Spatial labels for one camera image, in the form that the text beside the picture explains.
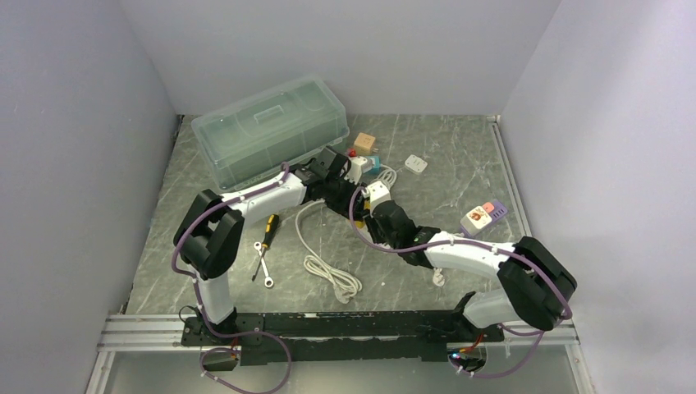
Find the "white power strip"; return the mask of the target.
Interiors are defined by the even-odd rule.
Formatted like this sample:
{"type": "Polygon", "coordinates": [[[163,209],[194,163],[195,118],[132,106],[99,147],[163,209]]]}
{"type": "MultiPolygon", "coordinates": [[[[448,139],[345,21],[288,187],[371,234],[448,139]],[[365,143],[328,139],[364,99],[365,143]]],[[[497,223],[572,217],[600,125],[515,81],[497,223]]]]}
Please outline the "white power strip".
{"type": "Polygon", "coordinates": [[[376,245],[377,247],[386,250],[391,249],[391,246],[387,243],[383,231],[372,218],[367,217],[364,220],[355,220],[353,224],[355,225],[357,234],[364,240],[364,243],[368,245],[376,245]]]}

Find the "teal power strip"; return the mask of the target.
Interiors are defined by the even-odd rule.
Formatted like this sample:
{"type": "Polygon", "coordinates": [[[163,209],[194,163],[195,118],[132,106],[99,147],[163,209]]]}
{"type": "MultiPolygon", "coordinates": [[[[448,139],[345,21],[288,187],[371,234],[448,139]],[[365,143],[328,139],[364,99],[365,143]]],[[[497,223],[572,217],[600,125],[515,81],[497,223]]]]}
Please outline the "teal power strip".
{"type": "Polygon", "coordinates": [[[368,174],[378,175],[381,171],[381,160],[378,156],[365,156],[369,162],[368,174]]]}

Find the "beige cube plug adapter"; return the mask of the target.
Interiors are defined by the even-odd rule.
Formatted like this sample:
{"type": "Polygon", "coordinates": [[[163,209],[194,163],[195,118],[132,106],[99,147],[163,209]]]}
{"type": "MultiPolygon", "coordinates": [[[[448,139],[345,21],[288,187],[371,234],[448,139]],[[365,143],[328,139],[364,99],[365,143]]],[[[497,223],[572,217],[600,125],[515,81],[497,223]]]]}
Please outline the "beige cube plug adapter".
{"type": "Polygon", "coordinates": [[[375,149],[376,138],[372,135],[359,133],[353,143],[353,150],[359,156],[369,156],[375,149]]]}

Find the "white plug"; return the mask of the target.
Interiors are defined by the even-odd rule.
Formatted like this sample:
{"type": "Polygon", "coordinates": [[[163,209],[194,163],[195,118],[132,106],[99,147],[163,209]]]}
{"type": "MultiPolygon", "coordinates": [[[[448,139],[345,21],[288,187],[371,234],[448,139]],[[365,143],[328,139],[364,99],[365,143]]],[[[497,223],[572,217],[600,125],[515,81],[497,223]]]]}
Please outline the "white plug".
{"type": "Polygon", "coordinates": [[[425,169],[428,167],[428,163],[422,159],[419,156],[416,156],[414,154],[411,154],[406,160],[405,160],[405,167],[410,171],[413,172],[414,174],[422,174],[425,169]]]}

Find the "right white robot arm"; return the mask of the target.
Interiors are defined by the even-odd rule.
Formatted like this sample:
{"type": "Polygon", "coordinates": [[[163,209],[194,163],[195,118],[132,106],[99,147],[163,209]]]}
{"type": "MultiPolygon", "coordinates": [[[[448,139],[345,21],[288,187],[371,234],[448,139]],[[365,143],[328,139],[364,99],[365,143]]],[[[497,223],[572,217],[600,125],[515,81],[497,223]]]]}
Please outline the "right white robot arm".
{"type": "Polygon", "coordinates": [[[418,226],[396,202],[372,205],[365,219],[377,249],[422,268],[460,270],[486,277],[497,288],[473,292],[456,306],[466,325],[487,328],[521,320],[542,332],[572,317],[577,281],[537,239],[476,241],[436,227],[418,226]]]}

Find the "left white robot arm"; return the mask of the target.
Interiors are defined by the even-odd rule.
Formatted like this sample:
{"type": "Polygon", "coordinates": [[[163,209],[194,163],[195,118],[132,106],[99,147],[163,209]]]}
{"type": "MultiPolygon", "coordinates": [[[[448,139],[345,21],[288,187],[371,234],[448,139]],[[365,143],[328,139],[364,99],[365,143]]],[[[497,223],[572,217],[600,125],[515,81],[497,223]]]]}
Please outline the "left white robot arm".
{"type": "Polygon", "coordinates": [[[215,331],[236,331],[236,307],[228,271],[236,260],[244,230],[283,209],[323,200],[334,212],[348,214],[348,200],[372,167],[367,158],[349,158],[325,147],[307,163],[282,163],[267,181],[235,193],[198,193],[176,231],[173,270],[191,278],[196,305],[215,331]]]}

